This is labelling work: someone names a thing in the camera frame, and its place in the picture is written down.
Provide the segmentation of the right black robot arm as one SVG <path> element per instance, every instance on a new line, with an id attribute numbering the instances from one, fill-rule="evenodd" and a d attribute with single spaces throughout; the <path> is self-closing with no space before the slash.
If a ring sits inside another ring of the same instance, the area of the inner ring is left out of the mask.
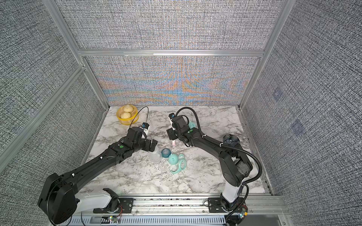
<path id="1" fill-rule="evenodd" d="M 238 138 L 227 135 L 224 141 L 229 146 L 223 147 L 222 142 L 202 134 L 198 128 L 190 128 L 182 116 L 171 113 L 169 118 L 172 127 L 167 130 L 167 134 L 170 140 L 179 140 L 187 147 L 202 149 L 219 161 L 222 175 L 226 180 L 221 194 L 222 203 L 229 206 L 235 205 L 243 189 L 242 182 L 253 169 L 248 155 L 239 151 L 242 147 Z"/>

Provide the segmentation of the clear bottle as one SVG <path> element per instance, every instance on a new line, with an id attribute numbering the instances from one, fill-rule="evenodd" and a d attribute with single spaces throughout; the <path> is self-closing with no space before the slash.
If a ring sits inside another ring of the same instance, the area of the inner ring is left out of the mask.
<path id="1" fill-rule="evenodd" d="M 149 158 L 152 163 L 159 163 L 162 160 L 162 154 L 159 148 L 157 147 L 153 152 L 149 152 Z"/>

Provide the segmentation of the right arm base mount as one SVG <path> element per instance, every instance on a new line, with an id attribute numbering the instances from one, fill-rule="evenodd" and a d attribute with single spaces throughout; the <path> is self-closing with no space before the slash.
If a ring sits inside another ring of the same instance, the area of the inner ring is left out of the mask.
<path id="1" fill-rule="evenodd" d="M 233 208 L 228 206 L 221 198 L 209 197 L 207 207 L 210 213 L 230 213 L 233 211 Z"/>

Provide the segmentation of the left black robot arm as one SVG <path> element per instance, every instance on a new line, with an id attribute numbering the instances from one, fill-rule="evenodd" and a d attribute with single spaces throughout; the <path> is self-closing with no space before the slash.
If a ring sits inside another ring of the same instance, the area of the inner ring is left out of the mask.
<path id="1" fill-rule="evenodd" d="M 147 133 L 132 127 L 127 135 L 111 144 L 97 157 L 62 175 L 49 175 L 42 187 L 38 200 L 39 208 L 47 215 L 54 226 L 67 221 L 76 212 L 89 209 L 102 209 L 113 213 L 119 210 L 119 196 L 110 188 L 90 195 L 90 201 L 77 197 L 76 194 L 90 181 L 109 168 L 120 164 L 133 153 L 143 150 L 154 152 L 157 140 L 149 139 Z"/>

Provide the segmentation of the mint bottle cap front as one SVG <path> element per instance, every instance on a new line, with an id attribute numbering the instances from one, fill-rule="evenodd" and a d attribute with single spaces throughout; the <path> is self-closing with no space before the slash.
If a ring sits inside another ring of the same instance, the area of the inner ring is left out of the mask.
<path id="1" fill-rule="evenodd" d="M 194 122 L 192 122 L 192 121 L 190 121 L 188 123 L 188 126 L 189 126 L 190 129 L 196 128 L 196 124 Z"/>

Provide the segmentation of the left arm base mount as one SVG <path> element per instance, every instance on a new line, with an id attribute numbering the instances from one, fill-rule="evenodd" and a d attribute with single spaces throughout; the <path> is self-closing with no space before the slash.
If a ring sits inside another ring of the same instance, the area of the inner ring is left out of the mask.
<path id="1" fill-rule="evenodd" d="M 124 198 L 121 197 L 117 201 L 112 200 L 110 204 L 108 204 L 105 208 L 100 209 L 94 209 L 93 213 L 96 214 L 119 214 L 119 213 L 131 213 L 133 208 L 133 198 Z"/>

